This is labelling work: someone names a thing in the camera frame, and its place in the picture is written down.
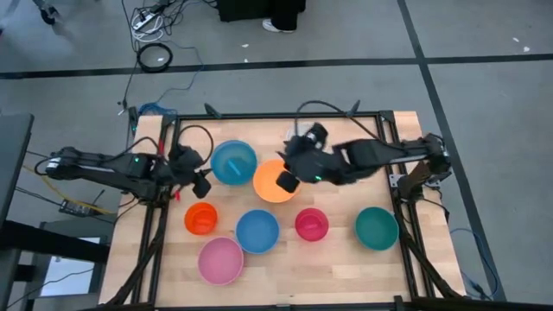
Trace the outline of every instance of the black floor line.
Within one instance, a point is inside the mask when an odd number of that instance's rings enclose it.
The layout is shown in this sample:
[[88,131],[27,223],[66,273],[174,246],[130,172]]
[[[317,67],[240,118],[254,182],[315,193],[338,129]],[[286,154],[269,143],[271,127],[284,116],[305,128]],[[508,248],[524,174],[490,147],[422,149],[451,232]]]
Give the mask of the black floor line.
[[[476,203],[474,202],[474,197],[470,188],[470,184],[468,183],[467,174],[465,173],[465,169],[463,168],[463,165],[461,163],[461,157],[459,156],[459,152],[457,151],[457,146],[455,145],[453,134],[451,132],[451,129],[449,128],[448,120],[446,118],[445,111],[443,110],[442,102],[438,96],[438,91],[435,88],[432,74],[430,73],[429,66],[426,63],[423,48],[421,47],[420,41],[418,40],[418,35],[416,34],[415,25],[413,24],[409,9],[407,8],[407,3],[405,3],[405,0],[397,0],[397,4],[399,5],[399,9],[401,10],[401,15],[404,19],[405,27],[407,28],[407,33],[409,35],[411,45],[413,46],[415,56],[418,60],[420,60],[419,68],[421,70],[424,84],[426,85],[426,89],[429,94],[430,103],[432,104],[432,108],[434,109],[435,117],[438,121],[438,125],[440,126],[443,140],[448,146],[451,165],[455,172],[455,177],[457,179],[457,183],[459,184],[459,189],[461,190],[461,197],[463,199],[463,203],[465,204],[465,209],[467,210],[468,221],[472,230],[480,235],[482,246],[480,247],[480,244],[476,239],[475,243],[478,246],[478,251],[480,255],[488,259],[488,263],[490,263],[493,273],[495,273],[495,275],[497,276],[497,292],[493,299],[496,301],[506,301],[505,291],[503,290],[503,285],[501,284],[501,281],[499,279],[499,274],[495,267],[492,253],[490,252],[490,246],[487,242],[486,234],[484,233],[484,227],[482,226]],[[486,267],[483,258],[482,264],[484,267]],[[490,285],[490,288],[493,289],[496,285],[494,283],[495,279],[493,277],[493,274],[486,268],[484,268],[484,271],[486,272],[488,284]]]
[[[385,58],[385,59],[342,59],[342,60],[287,60],[287,61],[260,61],[252,63],[228,63],[205,65],[203,71],[218,72],[232,70],[251,69],[275,69],[275,68],[306,68],[306,67],[341,67],[341,66],[395,66],[395,65],[419,65],[434,64],[480,64],[495,62],[519,62],[553,60],[553,54],[527,54],[527,55],[489,55],[489,56],[455,56],[455,57],[429,57],[429,58]],[[200,69],[200,65],[171,66],[164,73],[193,73]],[[0,73],[0,79],[36,79],[36,78],[69,78],[69,77],[93,77],[110,75],[128,75],[132,73],[132,67],[105,68],[105,69],[76,69],[76,70],[50,70],[34,72]]]

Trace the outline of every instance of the wooden table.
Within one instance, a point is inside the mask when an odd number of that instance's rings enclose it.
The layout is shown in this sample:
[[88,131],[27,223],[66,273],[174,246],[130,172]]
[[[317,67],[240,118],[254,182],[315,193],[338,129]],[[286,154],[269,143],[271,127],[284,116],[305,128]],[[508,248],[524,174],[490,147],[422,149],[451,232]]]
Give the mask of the wooden table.
[[[415,112],[397,111],[395,118],[400,139],[416,139],[422,135]],[[373,117],[359,120],[376,132]],[[302,119],[301,122],[313,121]],[[328,130],[327,145],[367,137],[362,129],[347,119],[318,121]],[[184,124],[205,126],[216,145],[230,139],[245,141],[256,150],[258,161],[262,163],[278,158],[276,151],[283,149],[283,140],[293,122],[291,119],[255,119],[189,121]],[[160,128],[161,117],[141,117],[136,139],[159,137]],[[167,137],[165,146],[170,146],[171,130]],[[198,129],[185,131],[180,142],[197,149],[203,156],[209,150],[206,134]],[[133,151],[154,153],[155,148],[149,143],[141,143]],[[415,165],[409,163],[407,168],[411,170]],[[393,301],[394,295],[401,295],[405,301],[410,299],[399,243],[388,251],[371,251],[364,248],[353,233],[353,221],[363,208],[380,206],[392,211],[383,169],[371,178],[348,186],[336,187],[326,182],[304,184],[297,196],[282,204],[261,200],[251,184],[229,187],[218,182],[213,174],[208,180],[213,188],[205,200],[214,204],[219,213],[219,223],[213,234],[195,236],[184,228],[185,212],[198,201],[190,188],[182,191],[180,202],[173,200],[170,203],[157,307],[389,302]],[[426,198],[439,202],[434,191],[424,191]],[[128,200],[129,197],[122,198],[122,202]],[[302,240],[294,229],[296,215],[311,206],[321,209],[330,222],[327,236],[315,243]],[[216,236],[234,238],[238,218],[254,208],[263,208],[276,215],[281,226],[277,246],[265,255],[245,254],[245,268],[236,282],[224,287],[204,283],[196,268],[201,246]],[[430,262],[454,290],[463,294],[463,281],[443,210],[425,201],[417,203],[416,208]],[[100,302],[108,301],[134,268],[144,217],[145,206],[137,206],[118,221]],[[424,294],[418,263],[414,257],[412,259],[419,293]],[[146,301],[150,272],[151,263],[144,272],[141,301]]]

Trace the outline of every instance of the green bowl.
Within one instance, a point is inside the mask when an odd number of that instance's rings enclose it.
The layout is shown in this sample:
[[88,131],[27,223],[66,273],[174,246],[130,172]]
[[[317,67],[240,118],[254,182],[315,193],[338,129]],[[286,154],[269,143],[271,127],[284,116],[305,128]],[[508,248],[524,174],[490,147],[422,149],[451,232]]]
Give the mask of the green bowl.
[[385,251],[397,241],[399,228],[394,216],[380,207],[367,207],[355,220],[355,235],[366,248]]

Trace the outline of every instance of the concrete floor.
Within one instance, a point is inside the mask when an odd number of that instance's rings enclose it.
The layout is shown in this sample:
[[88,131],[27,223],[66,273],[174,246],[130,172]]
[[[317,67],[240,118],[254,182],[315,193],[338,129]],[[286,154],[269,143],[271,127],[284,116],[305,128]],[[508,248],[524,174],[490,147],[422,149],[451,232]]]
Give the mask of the concrete floor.
[[[548,0],[407,0],[427,57],[553,53],[553,2]],[[142,1],[127,0],[130,10]],[[60,24],[44,25],[23,0],[0,37],[0,73],[132,67],[128,30],[119,1],[55,0]],[[6,3],[0,3],[0,12]],[[413,49],[395,0],[311,0],[293,35],[269,34],[260,21],[225,23],[203,3],[191,5],[172,40],[196,46],[207,64],[278,60],[412,58]],[[174,50],[174,65],[195,65],[190,51]],[[547,175],[553,147],[553,61],[433,65],[430,71],[453,133],[509,301],[553,303],[553,200]],[[191,73],[137,75],[130,105],[156,100],[170,86],[185,86]],[[63,146],[116,153],[124,146],[126,117],[118,117],[127,75],[0,80],[4,114],[30,112],[35,126],[29,149]],[[417,65],[341,66],[200,73],[189,92],[162,104],[181,113],[294,110],[324,99],[342,108],[361,100],[362,110],[417,111],[423,131],[440,133]],[[37,159],[29,155],[28,165]],[[57,182],[64,192],[92,200],[100,186]],[[20,187],[57,199],[41,181],[22,172]],[[468,227],[454,177],[443,185],[450,226]],[[117,191],[99,204],[116,209]],[[70,219],[55,206],[16,194],[10,219],[30,225]],[[474,240],[454,236],[461,267],[485,283]],[[13,298],[23,291],[17,284]],[[74,306],[38,303],[35,310]]]

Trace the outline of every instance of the white sneaker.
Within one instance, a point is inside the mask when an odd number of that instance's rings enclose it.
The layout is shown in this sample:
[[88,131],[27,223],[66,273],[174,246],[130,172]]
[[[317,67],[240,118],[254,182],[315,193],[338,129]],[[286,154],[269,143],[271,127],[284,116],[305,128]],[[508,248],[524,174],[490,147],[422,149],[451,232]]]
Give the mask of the white sneaker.
[[273,26],[273,23],[270,21],[270,19],[263,20],[263,28],[270,32],[282,32],[284,34],[291,34],[294,32],[294,30],[281,30]]

